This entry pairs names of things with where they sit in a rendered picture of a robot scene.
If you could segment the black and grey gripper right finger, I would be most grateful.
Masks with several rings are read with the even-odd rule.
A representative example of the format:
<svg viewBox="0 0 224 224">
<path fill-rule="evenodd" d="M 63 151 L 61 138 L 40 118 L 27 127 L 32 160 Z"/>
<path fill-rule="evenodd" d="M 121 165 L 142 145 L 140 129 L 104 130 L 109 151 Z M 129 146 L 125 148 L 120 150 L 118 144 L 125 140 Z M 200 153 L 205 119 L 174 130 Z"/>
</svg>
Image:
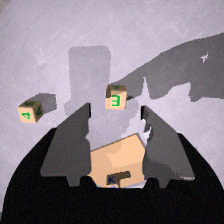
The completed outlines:
<svg viewBox="0 0 224 224">
<path fill-rule="evenodd" d="M 157 178 L 160 188 L 190 196 L 219 224 L 224 224 L 224 189 L 209 163 L 182 133 L 148 106 L 141 106 L 141 120 L 145 124 L 143 135 L 147 139 L 142 160 L 144 181 Z"/>
</svg>

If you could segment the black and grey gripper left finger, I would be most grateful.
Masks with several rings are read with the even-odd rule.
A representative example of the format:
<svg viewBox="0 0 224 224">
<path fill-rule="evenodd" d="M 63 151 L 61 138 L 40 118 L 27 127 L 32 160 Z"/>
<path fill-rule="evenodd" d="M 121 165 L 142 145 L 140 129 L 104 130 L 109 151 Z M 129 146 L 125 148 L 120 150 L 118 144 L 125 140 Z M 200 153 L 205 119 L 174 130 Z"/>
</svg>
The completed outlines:
<svg viewBox="0 0 224 224">
<path fill-rule="evenodd" d="M 8 184 L 0 224 L 17 224 L 23 214 L 44 196 L 70 186 L 91 173 L 88 120 L 91 103 L 86 103 L 51 128 L 23 158 Z"/>
</svg>

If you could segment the peach flat mat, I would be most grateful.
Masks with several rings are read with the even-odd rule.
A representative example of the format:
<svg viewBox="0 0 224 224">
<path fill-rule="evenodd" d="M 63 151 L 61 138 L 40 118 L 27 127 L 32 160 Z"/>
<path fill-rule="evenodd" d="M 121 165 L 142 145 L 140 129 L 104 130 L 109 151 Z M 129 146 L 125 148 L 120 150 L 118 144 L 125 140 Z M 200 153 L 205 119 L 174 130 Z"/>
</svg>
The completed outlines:
<svg viewBox="0 0 224 224">
<path fill-rule="evenodd" d="M 120 188 L 144 181 L 142 160 L 145 149 L 136 133 L 91 151 L 92 172 L 88 175 L 101 187 L 106 176 L 118 174 Z"/>
</svg>

